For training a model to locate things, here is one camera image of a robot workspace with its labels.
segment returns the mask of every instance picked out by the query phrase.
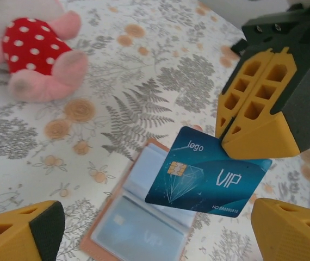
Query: screw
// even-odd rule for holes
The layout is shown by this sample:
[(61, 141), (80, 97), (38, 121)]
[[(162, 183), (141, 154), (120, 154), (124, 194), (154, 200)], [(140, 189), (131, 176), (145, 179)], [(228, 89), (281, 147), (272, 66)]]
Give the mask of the screw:
[(257, 31), (258, 31), (259, 33), (262, 33), (262, 32), (263, 32), (263, 30), (260, 28), (260, 26), (257, 26)]
[(277, 23), (275, 23), (275, 29), (279, 32), (281, 31), (281, 27)]

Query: plush toy foot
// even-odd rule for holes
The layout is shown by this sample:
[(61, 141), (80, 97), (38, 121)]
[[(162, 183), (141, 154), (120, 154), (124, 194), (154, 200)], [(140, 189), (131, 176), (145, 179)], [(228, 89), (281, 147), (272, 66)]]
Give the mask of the plush toy foot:
[(88, 57), (81, 51), (62, 54), (52, 67), (52, 76), (69, 86), (80, 86), (88, 70)]
[(53, 76), (45, 76), (36, 71), (21, 70), (11, 77), (9, 91), (20, 101), (49, 102), (71, 95), (79, 86), (63, 84)]

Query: stuffed animal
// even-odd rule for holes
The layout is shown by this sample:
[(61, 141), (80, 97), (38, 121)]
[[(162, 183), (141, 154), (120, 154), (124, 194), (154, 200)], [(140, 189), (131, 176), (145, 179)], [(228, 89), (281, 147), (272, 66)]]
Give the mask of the stuffed animal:
[(64, 13), (59, 0), (0, 0), (0, 65), (8, 64), (15, 98), (48, 102), (81, 86), (88, 58), (64, 42), (80, 27), (80, 16)]

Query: floral tablecloth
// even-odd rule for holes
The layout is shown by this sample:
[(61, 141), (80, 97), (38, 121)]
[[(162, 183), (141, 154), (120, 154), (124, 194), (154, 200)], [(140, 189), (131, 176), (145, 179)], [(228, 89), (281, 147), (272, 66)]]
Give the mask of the floral tablecloth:
[[(78, 248), (144, 142), (171, 146), (186, 125), (214, 134), (217, 96), (238, 58), (240, 30), (194, 0), (65, 0), (83, 17), (70, 45), (87, 52), (83, 86), (64, 101), (12, 100), (0, 70), (0, 213), (60, 200), (66, 230), (57, 260), (92, 260)], [(199, 214), (183, 260), (262, 260), (253, 202), (310, 207), (310, 150), (274, 160), (236, 219)]]

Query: card holder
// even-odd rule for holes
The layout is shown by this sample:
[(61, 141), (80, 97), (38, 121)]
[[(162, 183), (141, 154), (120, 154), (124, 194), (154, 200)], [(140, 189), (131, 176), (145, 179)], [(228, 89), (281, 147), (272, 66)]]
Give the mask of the card holder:
[(151, 139), (116, 186), (80, 248), (99, 261), (178, 261), (195, 212), (144, 201), (169, 149)]

